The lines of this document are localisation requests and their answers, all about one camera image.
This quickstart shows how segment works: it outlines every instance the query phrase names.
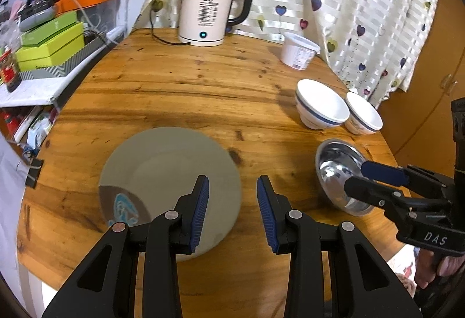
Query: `glass jar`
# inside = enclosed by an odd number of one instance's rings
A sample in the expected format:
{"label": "glass jar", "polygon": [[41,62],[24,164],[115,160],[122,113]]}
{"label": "glass jar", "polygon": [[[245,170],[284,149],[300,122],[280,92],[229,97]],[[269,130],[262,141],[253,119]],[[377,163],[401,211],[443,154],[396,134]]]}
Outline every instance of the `glass jar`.
{"label": "glass jar", "polygon": [[0,77],[9,93],[15,91],[21,83],[18,64],[11,49],[6,48],[0,56]]}

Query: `electric kettle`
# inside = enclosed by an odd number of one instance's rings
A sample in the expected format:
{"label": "electric kettle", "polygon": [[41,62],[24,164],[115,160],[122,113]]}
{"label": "electric kettle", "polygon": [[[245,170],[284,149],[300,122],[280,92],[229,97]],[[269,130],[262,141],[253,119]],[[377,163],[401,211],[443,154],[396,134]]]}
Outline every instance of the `electric kettle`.
{"label": "electric kettle", "polygon": [[228,19],[233,0],[183,0],[178,37],[193,46],[217,46],[225,38],[226,26],[246,20],[252,0],[244,0],[237,18]]}

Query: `stainless steel bowl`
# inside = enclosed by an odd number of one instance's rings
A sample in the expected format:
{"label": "stainless steel bowl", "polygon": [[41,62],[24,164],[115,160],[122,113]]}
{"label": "stainless steel bowl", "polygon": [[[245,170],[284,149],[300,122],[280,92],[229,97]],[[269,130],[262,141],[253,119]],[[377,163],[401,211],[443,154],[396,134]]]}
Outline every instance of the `stainless steel bowl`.
{"label": "stainless steel bowl", "polygon": [[352,145],[338,139],[323,141],[317,149],[315,166],[324,195],[336,208],[353,216],[361,217],[373,210],[373,206],[348,197],[344,183],[352,175],[362,176],[360,167],[365,157]]}

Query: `plastic bag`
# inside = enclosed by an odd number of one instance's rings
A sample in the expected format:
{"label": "plastic bag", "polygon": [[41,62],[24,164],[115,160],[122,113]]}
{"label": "plastic bag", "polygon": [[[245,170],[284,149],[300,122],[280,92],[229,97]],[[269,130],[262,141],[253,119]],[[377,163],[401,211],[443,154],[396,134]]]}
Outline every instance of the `plastic bag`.
{"label": "plastic bag", "polygon": [[15,20],[7,20],[0,25],[0,47],[8,46],[13,52],[21,48],[21,31]]}

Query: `cabinet handle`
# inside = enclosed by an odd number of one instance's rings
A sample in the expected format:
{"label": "cabinet handle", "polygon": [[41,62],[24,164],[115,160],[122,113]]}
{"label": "cabinet handle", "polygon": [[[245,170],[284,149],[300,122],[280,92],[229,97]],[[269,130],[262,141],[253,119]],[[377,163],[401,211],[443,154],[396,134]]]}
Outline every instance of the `cabinet handle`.
{"label": "cabinet handle", "polygon": [[447,96],[452,94],[452,90],[457,85],[457,83],[459,83],[459,81],[454,81],[454,82],[451,83],[450,87],[447,89],[447,92],[446,92]]}
{"label": "cabinet handle", "polygon": [[452,74],[448,74],[444,78],[442,78],[442,81],[441,81],[441,83],[439,85],[441,87],[441,89],[444,89],[447,86],[447,84],[449,83],[449,80],[451,79],[451,77],[452,77]]}

